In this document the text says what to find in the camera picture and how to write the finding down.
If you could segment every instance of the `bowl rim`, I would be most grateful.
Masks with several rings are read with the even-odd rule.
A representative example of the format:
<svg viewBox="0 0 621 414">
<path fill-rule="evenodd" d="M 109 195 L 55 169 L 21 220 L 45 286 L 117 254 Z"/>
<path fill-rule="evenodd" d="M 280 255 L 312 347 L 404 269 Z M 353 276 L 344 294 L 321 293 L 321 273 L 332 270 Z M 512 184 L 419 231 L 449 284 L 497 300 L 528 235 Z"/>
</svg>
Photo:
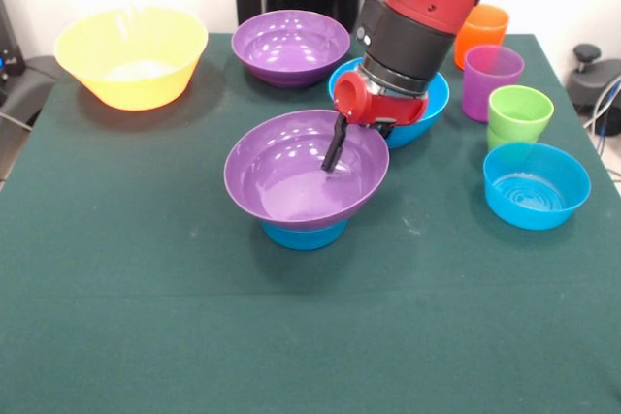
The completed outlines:
<svg viewBox="0 0 621 414">
<path fill-rule="evenodd" d="M 100 9 L 94 12 L 90 12 L 88 14 L 82 15 L 77 19 L 74 19 L 73 21 L 71 21 L 68 25 L 66 25 L 62 31 L 60 32 L 60 34 L 58 34 L 58 36 L 56 36 L 56 39 L 54 40 L 54 46 L 53 46 L 53 56 L 54 59 L 58 62 L 58 64 L 64 69 L 66 70 L 68 73 L 70 73 L 71 75 L 73 75 L 74 77 L 79 78 L 80 80 L 89 80 L 89 81 L 93 81 L 93 82 L 113 82 L 113 83 L 133 83 L 133 82 L 137 82 L 134 80 L 131 81 L 126 81 L 126 80 L 104 80 L 102 78 L 99 77 L 93 77 L 91 75 L 85 75 L 85 74 L 80 74 L 78 73 L 76 70 L 73 69 L 73 67 L 69 67 L 66 65 L 66 63 L 63 63 L 63 61 L 60 60 L 59 56 L 58 56 L 58 48 L 60 46 L 60 42 L 67 36 L 67 34 L 69 34 L 76 26 L 78 26 L 81 23 L 84 23 L 85 21 L 88 21 L 90 19 L 93 19 L 96 16 L 102 16 L 102 15 L 106 15 L 106 14 L 111 14 L 113 12 L 126 12 L 126 11 L 130 11 L 130 10 L 146 10 L 146 9 L 155 9 L 155 10 L 161 10 L 161 11 L 169 11 L 169 12 L 175 12 L 177 14 L 182 14 L 184 16 L 186 16 L 188 19 L 192 20 L 197 26 L 199 26 L 199 28 L 201 29 L 203 35 L 204 35 L 204 39 L 202 41 L 202 46 L 200 47 L 200 50 L 197 50 L 196 55 L 193 56 L 192 58 L 188 59 L 186 62 L 183 62 L 182 65 L 175 67 L 175 70 L 172 72 L 168 72 L 168 73 L 163 73 L 161 75 L 157 75 L 155 77 L 150 77 L 146 80 L 140 80 L 140 82 L 144 82 L 144 81 L 149 81 L 149 80 L 159 80 L 162 77 L 167 77 L 169 75 L 172 75 L 180 70 L 183 70 L 187 67 L 189 67 L 192 63 L 194 63 L 197 59 L 200 59 L 201 55 L 203 54 L 203 52 L 205 52 L 205 49 L 207 48 L 207 44 L 209 43 L 210 40 L 210 32 L 207 29 L 207 26 L 205 26 L 205 23 L 203 23 L 203 21 L 200 20 L 199 17 L 197 17 L 194 14 L 191 14 L 190 12 L 183 10 L 183 9 L 179 9 L 176 7 L 171 7 L 168 5 L 161 5 L 161 4 L 154 4 L 154 3 L 148 3 L 148 4 L 144 4 L 144 5 L 140 5 L 140 4 L 131 4 L 131 5 L 121 5 L 121 6 L 116 6 L 116 7 L 110 7 L 110 8 L 106 8 L 106 9 Z"/>
<path fill-rule="evenodd" d="M 363 57 L 357 57 L 357 58 L 352 58 L 351 60 L 347 60 L 345 63 L 343 63 L 339 68 L 337 68 L 332 73 L 332 75 L 330 76 L 330 79 L 328 80 L 328 95 L 330 96 L 331 99 L 334 100 L 334 93 L 332 92 L 332 83 L 334 82 L 334 78 L 337 76 L 337 73 L 339 73 L 341 70 L 343 70 L 348 65 L 351 65 L 354 63 L 357 65 L 358 63 L 361 63 L 363 59 L 364 59 Z M 442 84 L 444 85 L 446 89 L 446 99 L 444 99 L 443 104 L 436 111 L 434 111 L 433 113 L 430 113 L 429 115 L 423 115 L 420 119 L 416 120 L 410 126 L 416 126 L 419 123 L 424 123 L 426 121 L 431 120 L 432 118 L 436 118 L 448 106 L 448 101 L 450 101 L 450 85 L 448 84 L 446 77 L 441 72 L 436 72 L 432 80 L 440 80 L 442 82 Z"/>
<path fill-rule="evenodd" d="M 489 160 L 491 159 L 491 157 L 497 155 L 498 152 L 503 151 L 503 150 L 507 150 L 510 147 L 515 147 L 515 146 L 519 146 L 519 145 L 533 147 L 533 148 L 535 148 L 537 150 L 543 149 L 543 150 L 546 150 L 548 152 L 555 153 L 556 156 L 561 156 L 561 157 L 567 159 L 568 161 L 573 162 L 574 166 L 583 175 L 583 178 L 586 181 L 586 189 L 585 189 L 585 193 L 582 196 L 582 199 L 581 199 L 580 202 L 574 203 L 573 205 L 571 205 L 569 207 L 560 208 L 560 209 L 557 209 L 557 210 L 541 210 L 539 208 L 521 206 L 521 205 L 519 205 L 519 204 L 517 204 L 517 203 L 515 203 L 515 202 L 513 202 L 513 201 L 511 201 L 509 199 L 507 199 L 507 201 L 509 203 L 511 203 L 514 206 L 519 206 L 520 208 L 523 208 L 525 210 L 529 210 L 531 212 L 538 212 L 538 213 L 541 213 L 541 214 L 558 214 L 558 213 L 566 213 L 566 212 L 571 212 L 571 211 L 577 210 L 584 203 L 587 202 L 587 200 L 591 196 L 591 190 L 592 190 L 592 187 L 593 187 L 592 186 L 592 182 L 591 182 L 591 177 L 589 176 L 589 173 L 587 172 L 587 170 L 584 168 L 584 166 L 575 157 L 573 157 L 568 152 L 566 152 L 563 149 L 560 149 L 558 147 L 555 147 L 553 145 L 545 144 L 545 143 L 514 142 L 514 143 L 507 143 L 507 144 L 499 145 L 498 147 L 495 147 L 494 149 L 490 150 L 487 153 L 487 155 L 485 156 L 485 160 L 483 161 L 483 177 L 484 177 L 486 185 L 490 186 L 495 192 L 497 192 L 497 193 L 499 192 L 498 189 L 496 189 L 496 187 L 494 186 L 493 180 L 490 179 L 490 177 L 488 175 L 487 167 L 488 167 L 488 164 L 489 164 Z"/>
<path fill-rule="evenodd" d="M 237 141 L 235 142 L 235 144 L 233 145 L 233 147 L 231 148 L 231 150 L 229 151 L 229 154 L 226 157 L 226 160 L 224 162 L 224 169 L 222 171 L 223 173 L 223 177 L 224 177 L 224 187 L 226 188 L 226 192 L 229 195 L 229 198 L 231 198 L 233 200 L 233 202 L 241 209 L 243 210 L 245 213 L 247 213 L 248 215 L 262 221 L 262 222 L 266 222 L 266 223 L 271 223 L 271 224 L 279 224 L 279 225 L 283 225 L 283 224 L 288 224 L 291 225 L 291 227 L 295 227 L 295 226 L 300 226 L 300 225 L 306 225 L 309 223 L 315 223 L 315 222 L 322 222 L 325 221 L 326 219 L 330 219 L 336 216 L 341 215 L 343 212 L 345 211 L 352 211 L 355 212 L 360 206 L 362 206 L 363 204 L 365 204 L 373 195 L 374 193 L 377 191 L 377 189 L 379 188 L 379 186 L 381 185 L 381 183 L 384 181 L 384 179 L 386 178 L 386 175 L 388 174 L 388 169 L 390 167 L 390 150 L 388 148 L 388 144 L 386 143 L 386 140 L 384 139 L 384 137 L 378 132 L 378 131 L 373 131 L 371 134 L 373 134 L 371 136 L 371 138 L 377 138 L 378 141 L 382 142 L 382 152 L 384 155 L 384 167 L 381 169 L 381 173 L 380 176 L 377 179 L 377 182 L 373 185 L 373 187 L 369 190 L 368 193 L 366 193 L 364 196 L 362 196 L 360 199 L 358 199 L 356 202 L 354 202 L 353 204 L 342 208 L 341 210 L 337 211 L 337 212 L 333 212 L 330 213 L 329 215 L 322 215 L 322 216 L 315 216 L 313 218 L 309 218 L 309 219 L 305 219 L 305 220 L 294 220 L 294 221 L 289 221 L 289 220 L 282 220 L 282 219 L 277 219 L 274 217 L 270 217 L 268 215 L 262 215 L 256 211 L 254 211 L 251 208 L 247 208 L 246 206 L 242 205 L 242 203 L 240 202 L 240 200 L 236 197 L 233 196 L 232 190 L 231 190 L 231 186 L 229 185 L 229 177 L 227 176 L 227 174 L 229 173 L 229 166 L 231 164 L 231 161 L 235 155 L 235 152 L 237 150 L 237 147 L 239 145 L 239 143 L 241 141 L 243 141 L 244 139 L 246 139 L 249 135 L 256 133 L 258 131 L 260 131 L 263 127 L 265 127 L 266 125 L 268 125 L 269 123 L 273 123 L 274 121 L 277 120 L 281 120 L 284 118 L 288 118 L 291 115 L 296 115 L 296 114 L 304 114 L 304 115 L 310 115 L 310 114 L 330 114 L 333 115 L 335 118 L 338 116 L 338 112 L 337 111 L 331 111 L 329 109 L 309 109 L 309 110 L 301 110 L 301 111 L 290 111 L 287 113 L 282 113 L 280 115 L 277 115 L 275 117 L 269 118 L 261 123 L 259 123 L 258 125 L 254 126 L 253 128 L 251 128 L 250 130 L 246 131 L 241 137 L 239 137 L 237 139 Z"/>
<path fill-rule="evenodd" d="M 272 68 L 265 68 L 262 66 L 257 66 L 253 63 L 250 63 L 248 60 L 245 59 L 244 55 L 241 53 L 240 50 L 238 50 L 235 47 L 235 41 L 236 38 L 239 38 L 239 36 L 244 32 L 244 29 L 247 28 L 250 24 L 252 24 L 254 21 L 257 21 L 259 18 L 265 18 L 265 17 L 269 17 L 269 16 L 277 16 L 277 15 L 282 15 L 282 14 L 294 14 L 294 15 L 299 15 L 299 16 L 317 16 L 317 17 L 321 17 L 324 18 L 326 20 L 328 20 L 328 22 L 332 23 L 337 30 L 339 30 L 339 34 L 341 36 L 343 36 L 344 38 L 346 38 L 346 44 L 343 46 L 343 50 L 339 50 L 339 56 L 337 58 L 335 58 L 334 60 L 330 61 L 330 62 L 325 62 L 319 65 L 309 65 L 308 68 L 299 68 L 296 70 L 291 70 L 291 71 L 285 71 L 285 70 L 275 70 Z M 345 55 L 349 52 L 349 49 L 351 47 L 351 35 L 349 34 L 349 32 L 347 31 L 347 29 L 340 24 L 338 21 L 336 21 L 335 19 L 323 15 L 323 14 L 319 14 L 317 12 L 313 12 L 310 10 L 302 10 L 302 9 L 282 9 L 282 10 L 272 10 L 270 12 L 265 12 L 263 14 L 259 14 L 259 15 L 255 15 L 251 18 L 248 18 L 246 21 L 244 21 L 242 24 L 240 24 L 235 32 L 231 35 L 231 49 L 233 50 L 233 53 L 235 53 L 235 55 L 247 66 L 250 68 L 253 68 L 255 70 L 260 70 L 260 71 L 264 71 L 264 72 L 269 72 L 269 73 L 275 73 L 275 74 L 286 74 L 286 75 L 293 75 L 293 74 L 297 74 L 297 73 L 307 73 L 307 72 L 314 72 L 317 70 L 321 70 L 323 68 L 330 68 L 332 66 L 334 66 L 335 63 L 340 62 L 343 57 L 345 57 Z"/>
</svg>

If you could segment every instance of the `black knob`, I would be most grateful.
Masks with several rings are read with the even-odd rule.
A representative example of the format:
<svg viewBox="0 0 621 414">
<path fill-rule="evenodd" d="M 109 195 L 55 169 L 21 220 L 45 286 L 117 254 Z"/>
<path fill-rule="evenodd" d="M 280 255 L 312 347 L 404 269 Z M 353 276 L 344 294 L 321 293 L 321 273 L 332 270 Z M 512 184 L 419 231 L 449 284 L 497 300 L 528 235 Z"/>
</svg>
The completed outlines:
<svg viewBox="0 0 621 414">
<path fill-rule="evenodd" d="M 580 63 L 585 65 L 593 63 L 602 56 L 600 48 L 593 46 L 592 44 L 580 44 L 573 48 L 573 53 L 575 54 L 575 58 L 577 58 Z"/>
</svg>

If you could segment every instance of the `purple cup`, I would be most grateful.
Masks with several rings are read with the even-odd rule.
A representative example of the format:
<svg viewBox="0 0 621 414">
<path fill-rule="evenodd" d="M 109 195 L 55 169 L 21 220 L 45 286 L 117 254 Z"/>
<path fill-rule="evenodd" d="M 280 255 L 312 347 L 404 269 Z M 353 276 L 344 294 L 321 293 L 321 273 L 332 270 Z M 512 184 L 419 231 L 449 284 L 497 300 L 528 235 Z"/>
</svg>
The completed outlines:
<svg viewBox="0 0 621 414">
<path fill-rule="evenodd" d="M 479 46 L 466 54 L 462 110 L 471 119 L 487 122 L 489 96 L 502 86 L 517 84 L 524 59 L 502 46 Z"/>
</svg>

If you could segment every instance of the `yellow bowl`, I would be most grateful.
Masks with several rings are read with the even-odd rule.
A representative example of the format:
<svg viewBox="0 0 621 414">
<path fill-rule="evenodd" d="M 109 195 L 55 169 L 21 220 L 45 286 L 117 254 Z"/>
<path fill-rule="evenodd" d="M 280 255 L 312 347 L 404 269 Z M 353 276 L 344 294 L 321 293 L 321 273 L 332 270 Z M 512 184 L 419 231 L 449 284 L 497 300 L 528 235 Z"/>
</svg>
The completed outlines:
<svg viewBox="0 0 621 414">
<path fill-rule="evenodd" d="M 105 104 L 147 111 L 187 87 L 209 34 L 194 16 L 164 7 L 114 9 L 72 24 L 54 55 Z"/>
</svg>

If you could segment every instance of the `table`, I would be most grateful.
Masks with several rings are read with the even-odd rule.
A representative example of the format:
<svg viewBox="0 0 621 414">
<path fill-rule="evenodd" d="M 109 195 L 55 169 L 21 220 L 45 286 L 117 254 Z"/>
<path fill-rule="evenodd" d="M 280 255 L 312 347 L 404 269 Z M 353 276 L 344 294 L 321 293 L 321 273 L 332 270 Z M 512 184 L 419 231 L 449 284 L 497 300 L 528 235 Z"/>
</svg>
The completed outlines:
<svg viewBox="0 0 621 414">
<path fill-rule="evenodd" d="M 619 412 L 621 202 L 533 36 L 507 45 L 556 104 L 541 140 L 591 175 L 577 216 L 487 208 L 449 56 L 449 109 L 313 253 L 271 243 L 222 166 L 259 122 L 329 108 L 326 82 L 271 88 L 229 42 L 158 111 L 52 91 L 0 195 L 0 412 Z"/>
</svg>

